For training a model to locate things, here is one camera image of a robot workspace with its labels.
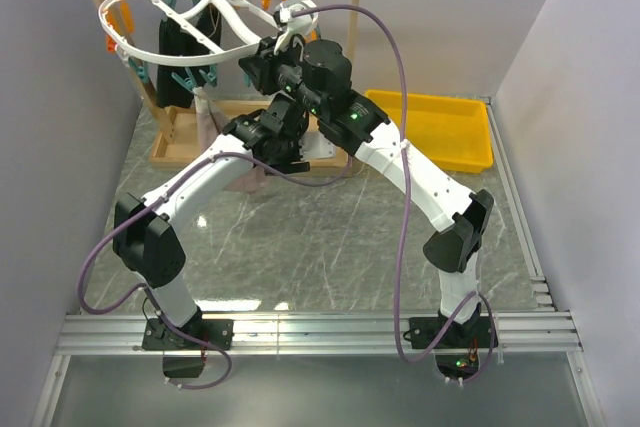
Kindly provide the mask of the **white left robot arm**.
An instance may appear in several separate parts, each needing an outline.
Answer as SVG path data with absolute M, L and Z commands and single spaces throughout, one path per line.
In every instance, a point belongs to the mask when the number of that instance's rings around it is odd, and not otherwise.
M 305 109 L 278 94 L 268 108 L 230 120 L 168 183 L 142 199 L 127 194 L 117 202 L 113 251 L 150 289 L 169 320 L 166 337 L 176 347 L 189 349 L 210 338 L 182 275 L 186 254 L 180 231 L 215 195 L 255 171 L 254 160 L 282 173 L 307 171 L 300 140 L 308 125 Z

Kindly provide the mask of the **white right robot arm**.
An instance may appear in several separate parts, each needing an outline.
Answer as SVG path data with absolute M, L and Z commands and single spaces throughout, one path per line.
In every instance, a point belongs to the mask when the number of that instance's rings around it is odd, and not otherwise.
M 325 138 L 383 175 L 404 194 L 406 206 L 417 206 L 427 217 L 435 231 L 423 254 L 439 274 L 441 335 L 452 346 L 465 345 L 480 329 L 476 263 L 492 195 L 454 181 L 403 138 L 381 108 L 356 92 L 352 64 L 338 43 L 293 41 L 280 50 L 265 38 L 239 66 L 259 93 L 304 108 Z

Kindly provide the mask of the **pink and cream underwear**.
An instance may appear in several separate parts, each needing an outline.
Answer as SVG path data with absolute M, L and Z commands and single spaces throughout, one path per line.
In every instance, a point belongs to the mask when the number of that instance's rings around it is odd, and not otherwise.
M 193 105 L 196 111 L 200 151 L 207 152 L 213 146 L 216 148 L 215 153 L 233 152 L 233 148 L 238 147 L 237 139 L 223 134 L 224 128 L 230 124 L 230 118 L 219 109 L 204 88 L 196 87 L 193 90 Z M 264 188 L 267 183 L 265 170 L 250 164 L 250 170 L 227 184 L 224 190 L 253 194 Z

